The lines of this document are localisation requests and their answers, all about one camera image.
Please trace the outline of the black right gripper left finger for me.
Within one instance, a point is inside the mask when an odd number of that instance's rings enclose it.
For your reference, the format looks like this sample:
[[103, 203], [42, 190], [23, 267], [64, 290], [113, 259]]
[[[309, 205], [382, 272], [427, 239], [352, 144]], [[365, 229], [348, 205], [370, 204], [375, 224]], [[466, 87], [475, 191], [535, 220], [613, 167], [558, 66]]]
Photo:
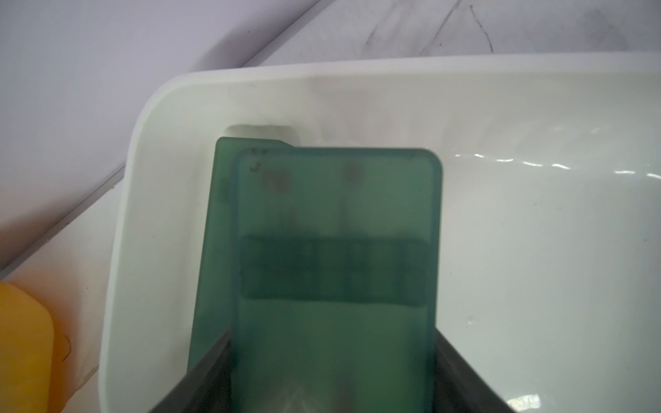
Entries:
[[227, 330], [151, 413], [232, 411], [232, 348]]

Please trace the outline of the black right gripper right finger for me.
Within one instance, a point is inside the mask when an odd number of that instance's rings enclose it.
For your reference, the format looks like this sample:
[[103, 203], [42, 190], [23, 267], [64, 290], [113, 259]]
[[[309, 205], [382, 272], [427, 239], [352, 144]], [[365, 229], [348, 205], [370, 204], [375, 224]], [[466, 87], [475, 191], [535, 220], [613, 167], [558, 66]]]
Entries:
[[513, 413], [437, 330], [433, 411], [435, 413]]

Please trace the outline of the green pencil case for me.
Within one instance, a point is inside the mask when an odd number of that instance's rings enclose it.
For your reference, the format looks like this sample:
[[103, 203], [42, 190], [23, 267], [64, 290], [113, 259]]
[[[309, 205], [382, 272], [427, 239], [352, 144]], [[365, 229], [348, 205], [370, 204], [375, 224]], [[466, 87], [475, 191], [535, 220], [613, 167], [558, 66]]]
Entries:
[[232, 161], [241, 151], [287, 147], [277, 139], [221, 137], [214, 148], [208, 211], [189, 345], [193, 369], [232, 324]]
[[234, 158], [234, 411], [431, 411], [441, 199], [425, 149]]

